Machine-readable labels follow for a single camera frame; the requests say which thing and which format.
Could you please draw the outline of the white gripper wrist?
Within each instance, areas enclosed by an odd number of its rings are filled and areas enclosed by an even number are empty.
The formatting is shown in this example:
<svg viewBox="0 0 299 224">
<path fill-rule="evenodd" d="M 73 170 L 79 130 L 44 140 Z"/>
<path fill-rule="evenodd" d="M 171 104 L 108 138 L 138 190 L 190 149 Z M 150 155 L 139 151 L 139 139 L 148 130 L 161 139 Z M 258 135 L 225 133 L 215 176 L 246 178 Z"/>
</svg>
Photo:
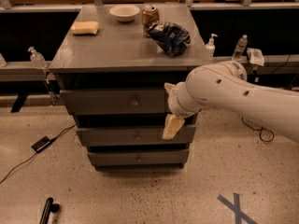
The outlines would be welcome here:
<svg viewBox="0 0 299 224">
<path fill-rule="evenodd" d="M 164 123 L 163 139 L 170 140 L 184 125 L 185 119 L 197 114 L 202 106 L 188 93 L 185 82 L 178 84 L 164 83 L 168 94 L 168 107 L 172 114 L 168 114 Z"/>
</svg>

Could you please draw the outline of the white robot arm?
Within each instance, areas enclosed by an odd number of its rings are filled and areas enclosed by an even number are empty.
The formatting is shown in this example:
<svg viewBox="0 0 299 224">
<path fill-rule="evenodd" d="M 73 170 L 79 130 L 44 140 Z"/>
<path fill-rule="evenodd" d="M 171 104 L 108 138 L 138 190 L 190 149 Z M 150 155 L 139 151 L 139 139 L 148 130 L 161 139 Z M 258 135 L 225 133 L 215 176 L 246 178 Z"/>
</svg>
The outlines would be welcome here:
<svg viewBox="0 0 299 224">
<path fill-rule="evenodd" d="M 299 93 L 247 82 L 244 66 L 226 61 L 194 68 L 185 81 L 164 85 L 170 113 L 163 139 L 174 138 L 185 119 L 205 106 L 235 112 L 299 142 Z"/>
</svg>

